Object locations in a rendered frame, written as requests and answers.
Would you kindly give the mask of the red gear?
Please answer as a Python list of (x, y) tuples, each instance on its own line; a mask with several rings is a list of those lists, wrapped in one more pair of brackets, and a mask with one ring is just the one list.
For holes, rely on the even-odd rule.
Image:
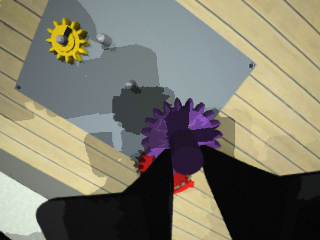
[[(143, 174), (143, 172), (145, 172), (145, 170), (152, 164), (152, 158), (154, 155), (152, 156), (146, 156), (145, 152), (142, 153), (143, 158), (139, 159), (139, 163), (141, 165), (139, 165), (138, 170), (142, 171), (140, 173), (140, 176)], [(175, 185), (178, 184), (179, 186), (182, 186), (182, 181), (187, 181), (187, 177), (181, 174), (178, 174), (177, 172), (173, 175), (174, 176), (174, 189), (175, 189)]]

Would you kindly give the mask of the yellow gear with black stripe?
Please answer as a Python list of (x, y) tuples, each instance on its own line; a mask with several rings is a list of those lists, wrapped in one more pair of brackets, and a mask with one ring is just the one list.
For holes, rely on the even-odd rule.
[[(52, 44), (50, 52), (58, 53), (57, 59), (65, 59), (67, 63), (73, 63), (74, 58), (77, 61), (81, 61), (81, 55), (88, 54), (84, 46), (88, 46), (90, 43), (87, 40), (84, 40), (83, 37), (87, 35), (87, 31), (80, 29), (80, 25), (77, 21), (74, 21), (71, 24), (69, 19), (64, 18), (63, 22), (53, 21), (56, 26), (55, 29), (47, 29), (52, 35), (51, 38), (46, 39), (46, 41)], [(67, 45), (59, 44), (55, 38), (57, 35), (67, 36), (69, 41)]]

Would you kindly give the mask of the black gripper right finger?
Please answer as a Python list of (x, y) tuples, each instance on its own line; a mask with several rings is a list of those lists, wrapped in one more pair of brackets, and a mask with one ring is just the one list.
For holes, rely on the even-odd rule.
[(320, 170), (276, 175), (200, 145), (231, 240), (291, 240), (298, 210), (320, 204)]

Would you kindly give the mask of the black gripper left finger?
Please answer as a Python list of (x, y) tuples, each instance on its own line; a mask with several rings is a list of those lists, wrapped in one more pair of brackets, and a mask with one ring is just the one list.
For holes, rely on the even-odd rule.
[(172, 240), (174, 176), (164, 149), (119, 193), (51, 198), (36, 209), (46, 240)]

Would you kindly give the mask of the purple gear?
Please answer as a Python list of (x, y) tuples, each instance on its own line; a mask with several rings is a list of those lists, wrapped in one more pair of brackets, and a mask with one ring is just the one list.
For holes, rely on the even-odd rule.
[(171, 150), (173, 175), (176, 172), (184, 176), (194, 175), (202, 169), (204, 159), (200, 145), (221, 148), (221, 144), (215, 140), (223, 137), (223, 133), (216, 130), (221, 122), (211, 120), (215, 112), (204, 112), (203, 102), (195, 109), (193, 107), (191, 98), (182, 106), (177, 97), (172, 108), (164, 101), (163, 113), (153, 108), (156, 120), (150, 117), (145, 119), (146, 124), (152, 128), (146, 127), (141, 131), (147, 136), (141, 145), (148, 147), (145, 151), (146, 156), (154, 155), (152, 163), (164, 149)]

